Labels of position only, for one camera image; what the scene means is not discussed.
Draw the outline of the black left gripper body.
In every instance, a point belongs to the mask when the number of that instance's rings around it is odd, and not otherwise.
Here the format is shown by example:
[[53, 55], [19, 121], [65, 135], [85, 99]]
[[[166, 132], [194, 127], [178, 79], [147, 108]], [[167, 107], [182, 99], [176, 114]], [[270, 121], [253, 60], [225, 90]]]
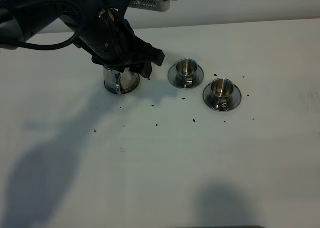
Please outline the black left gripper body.
[[85, 28], [74, 43], [93, 60], [114, 70], [147, 63], [141, 61], [138, 38], [124, 18], [131, 0], [75, 0], [85, 15]]

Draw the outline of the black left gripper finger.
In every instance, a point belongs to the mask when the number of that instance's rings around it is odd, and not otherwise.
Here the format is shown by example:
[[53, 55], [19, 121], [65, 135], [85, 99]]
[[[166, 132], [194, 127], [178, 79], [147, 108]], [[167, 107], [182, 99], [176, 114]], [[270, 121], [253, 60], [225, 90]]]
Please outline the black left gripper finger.
[[165, 54], [162, 50], [153, 47], [149, 43], [145, 43], [140, 50], [140, 60], [146, 63], [154, 63], [157, 66], [162, 66], [165, 59]]
[[153, 68], [152, 64], [150, 62], [147, 62], [133, 65], [129, 68], [129, 71], [132, 73], [139, 74], [145, 79], [149, 79], [151, 77]]

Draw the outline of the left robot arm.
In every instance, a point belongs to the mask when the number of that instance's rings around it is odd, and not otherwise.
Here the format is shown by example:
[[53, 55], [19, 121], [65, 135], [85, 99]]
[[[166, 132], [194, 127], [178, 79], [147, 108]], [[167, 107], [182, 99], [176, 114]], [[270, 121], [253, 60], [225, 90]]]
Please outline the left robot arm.
[[[152, 66], [161, 66], [165, 55], [135, 35], [125, 19], [131, 1], [0, 0], [0, 46], [54, 51], [75, 45], [89, 53], [97, 65], [115, 71], [129, 69], [149, 78]], [[51, 45], [29, 43], [58, 19], [73, 31], [70, 39]]]

